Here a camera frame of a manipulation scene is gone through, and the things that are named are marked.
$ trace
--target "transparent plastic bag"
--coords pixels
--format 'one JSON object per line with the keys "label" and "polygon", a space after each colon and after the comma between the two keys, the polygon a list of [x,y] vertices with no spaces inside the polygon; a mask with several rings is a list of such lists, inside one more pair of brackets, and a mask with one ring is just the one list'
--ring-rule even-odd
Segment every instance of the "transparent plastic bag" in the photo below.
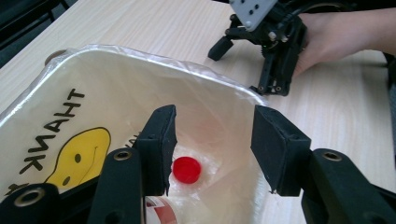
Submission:
{"label": "transparent plastic bag", "polygon": [[71,189],[98,175],[108,152],[130,146],[154,109],[176,105],[174,159],[202,166],[194,184],[170,176],[164,198],[177,222],[255,223],[269,189],[250,137],[254,105],[265,104],[199,64],[116,46],[69,49],[1,114],[0,190]]}

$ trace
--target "table surface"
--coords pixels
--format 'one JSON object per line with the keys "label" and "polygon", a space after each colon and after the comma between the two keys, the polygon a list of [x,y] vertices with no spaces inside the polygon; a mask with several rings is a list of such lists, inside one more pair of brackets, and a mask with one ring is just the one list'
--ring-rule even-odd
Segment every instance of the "table surface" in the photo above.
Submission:
{"label": "table surface", "polygon": [[[118,45],[198,63],[243,85],[257,85],[264,61],[260,47],[234,41],[220,61],[207,58],[228,28],[231,14],[229,5],[209,0],[77,1],[0,70],[0,111],[39,75],[52,52],[88,44]],[[312,139],[312,149],[347,154],[370,182],[395,191],[386,80],[383,55],[366,50],[314,66],[292,81],[289,96],[267,100]],[[304,222],[299,199],[280,202],[265,210],[263,223]],[[277,216],[278,209],[289,212]]]}

